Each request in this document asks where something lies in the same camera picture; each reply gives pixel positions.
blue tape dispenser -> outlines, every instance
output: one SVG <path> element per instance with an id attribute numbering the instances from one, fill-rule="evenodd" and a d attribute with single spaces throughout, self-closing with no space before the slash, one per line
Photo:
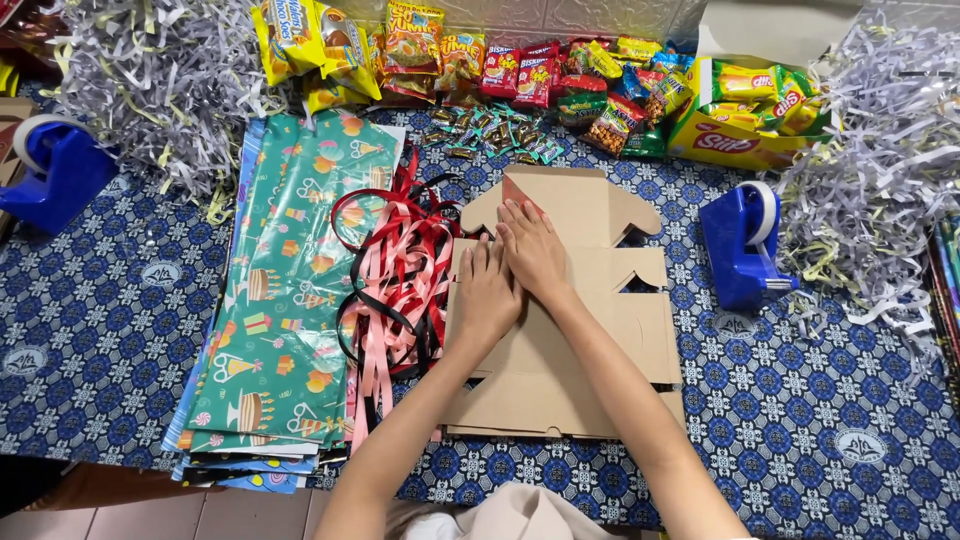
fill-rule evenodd
<path id="1" fill-rule="evenodd" d="M 117 175 L 115 160 L 83 123 L 59 114 L 31 116 L 17 126 L 13 150 L 23 180 L 0 188 L 0 209 L 59 234 Z"/>
<path id="2" fill-rule="evenodd" d="M 720 307 L 759 311 L 800 286 L 777 271 L 780 198 L 763 182 L 744 182 L 700 208 Z"/>

